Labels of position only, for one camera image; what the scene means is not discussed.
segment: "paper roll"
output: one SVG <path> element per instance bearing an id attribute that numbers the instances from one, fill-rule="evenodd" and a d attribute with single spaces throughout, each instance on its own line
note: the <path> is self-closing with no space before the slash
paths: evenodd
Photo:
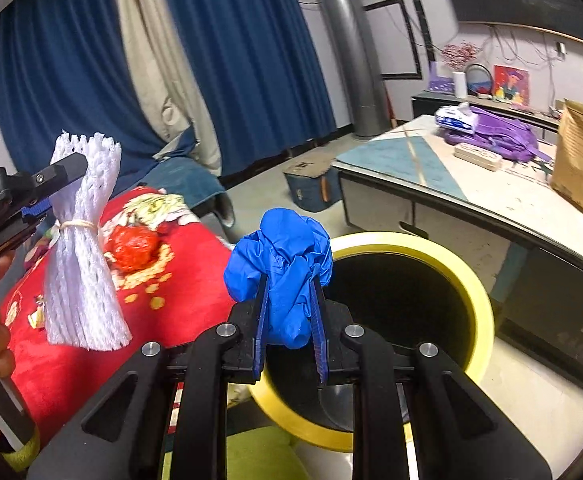
<path id="1" fill-rule="evenodd" d="M 453 92 L 458 99 L 467 97 L 467 77 L 464 72 L 453 73 Z"/>

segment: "purple bag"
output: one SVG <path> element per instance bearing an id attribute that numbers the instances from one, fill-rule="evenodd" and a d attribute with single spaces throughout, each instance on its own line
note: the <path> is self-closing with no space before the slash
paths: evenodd
<path id="1" fill-rule="evenodd" d="M 473 133 L 463 133 L 455 130 L 445 130 L 444 139 L 448 144 L 466 142 L 498 153 L 507 160 L 514 162 L 529 162 L 537 156 L 545 162 L 552 159 L 538 149 L 538 139 L 531 131 L 529 124 L 519 120 L 505 119 L 481 108 L 471 107 L 478 114 L 478 124 Z"/>

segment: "green mat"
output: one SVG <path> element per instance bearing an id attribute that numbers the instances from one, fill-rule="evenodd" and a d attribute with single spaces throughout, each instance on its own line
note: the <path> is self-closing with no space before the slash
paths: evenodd
<path id="1" fill-rule="evenodd" d="M 291 435 L 275 426 L 227 438 L 228 480 L 309 480 L 294 453 Z M 169 480 L 171 452 L 165 454 L 163 480 Z"/>

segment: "blue glove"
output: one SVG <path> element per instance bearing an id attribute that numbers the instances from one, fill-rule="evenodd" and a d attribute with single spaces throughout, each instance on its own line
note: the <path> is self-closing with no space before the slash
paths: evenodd
<path id="1" fill-rule="evenodd" d="M 316 276 L 329 283 L 329 235 L 313 218 L 290 209 L 270 209 L 260 229 L 236 244 L 225 269 L 225 284 L 235 301 L 256 297 L 261 274 L 269 278 L 266 341 L 302 348 L 311 336 L 309 284 Z"/>

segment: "yellow trash bin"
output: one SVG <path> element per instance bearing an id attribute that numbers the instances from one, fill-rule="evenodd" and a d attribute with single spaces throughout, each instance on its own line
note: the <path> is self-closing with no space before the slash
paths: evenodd
<path id="1" fill-rule="evenodd" d="M 478 383 L 494 344 L 494 317 L 483 285 L 465 262 L 408 234 L 358 233 L 333 239 L 331 247 L 328 300 L 346 304 L 354 322 L 392 344 L 436 343 Z M 311 345 L 293 351 L 269 346 L 265 371 L 251 392 L 297 438 L 335 451 L 353 449 L 353 433 L 335 423 L 321 402 Z M 412 440 L 409 423 L 405 436 Z"/>

